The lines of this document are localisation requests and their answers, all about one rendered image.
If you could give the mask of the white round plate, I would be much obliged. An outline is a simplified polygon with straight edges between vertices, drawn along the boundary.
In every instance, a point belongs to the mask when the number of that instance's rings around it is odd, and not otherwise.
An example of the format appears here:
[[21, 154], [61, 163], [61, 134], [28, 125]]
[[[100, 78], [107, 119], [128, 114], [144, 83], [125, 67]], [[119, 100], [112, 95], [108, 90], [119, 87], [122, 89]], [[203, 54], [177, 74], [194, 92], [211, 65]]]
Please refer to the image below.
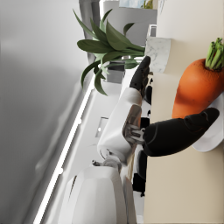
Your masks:
[[196, 151], [200, 152], [213, 150], [224, 139], [224, 92], [209, 107], [218, 109], [220, 115], [208, 131], [192, 145]]

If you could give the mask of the green leafy plant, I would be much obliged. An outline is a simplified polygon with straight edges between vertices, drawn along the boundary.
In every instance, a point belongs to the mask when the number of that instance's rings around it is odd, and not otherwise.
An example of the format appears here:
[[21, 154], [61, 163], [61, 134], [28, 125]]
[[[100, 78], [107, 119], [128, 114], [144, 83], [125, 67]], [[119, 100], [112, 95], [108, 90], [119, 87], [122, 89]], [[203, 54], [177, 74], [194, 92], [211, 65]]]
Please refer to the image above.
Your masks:
[[126, 24], [123, 27], [123, 33], [116, 30], [107, 20], [111, 10], [108, 10], [100, 21], [100, 25], [96, 25], [93, 20], [90, 20], [92, 29], [79, 19], [77, 14], [74, 14], [78, 23], [92, 38], [82, 39], [77, 42], [77, 46], [87, 53], [92, 53], [95, 56], [95, 61], [87, 66], [82, 72], [80, 83], [84, 84], [87, 74], [94, 71], [94, 87], [102, 95], [106, 95], [102, 88], [101, 80], [105, 80], [103, 73], [107, 74], [105, 63], [121, 60], [126, 69], [134, 68], [138, 65], [136, 57], [143, 57], [145, 48], [139, 45], [132, 44], [127, 38], [126, 33], [133, 23]]

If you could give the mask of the orange carrot with green top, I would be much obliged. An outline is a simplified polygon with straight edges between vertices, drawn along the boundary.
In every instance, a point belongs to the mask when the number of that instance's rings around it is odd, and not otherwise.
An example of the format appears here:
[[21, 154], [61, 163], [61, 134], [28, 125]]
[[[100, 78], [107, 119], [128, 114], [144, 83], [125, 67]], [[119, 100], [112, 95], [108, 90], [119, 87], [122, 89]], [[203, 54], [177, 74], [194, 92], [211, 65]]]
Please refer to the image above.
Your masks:
[[205, 59], [191, 63], [183, 72], [172, 109], [172, 118], [198, 114], [224, 92], [224, 43], [212, 41]]

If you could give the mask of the white marble plant pot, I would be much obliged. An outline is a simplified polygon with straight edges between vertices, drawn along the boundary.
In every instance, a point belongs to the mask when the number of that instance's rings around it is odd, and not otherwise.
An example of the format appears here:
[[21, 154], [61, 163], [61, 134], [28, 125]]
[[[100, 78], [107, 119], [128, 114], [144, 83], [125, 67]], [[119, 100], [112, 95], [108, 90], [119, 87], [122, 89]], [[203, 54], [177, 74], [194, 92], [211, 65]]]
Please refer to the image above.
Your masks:
[[144, 54], [150, 57], [150, 70], [153, 73], [162, 73], [165, 70], [170, 50], [171, 40], [169, 38], [147, 38]]

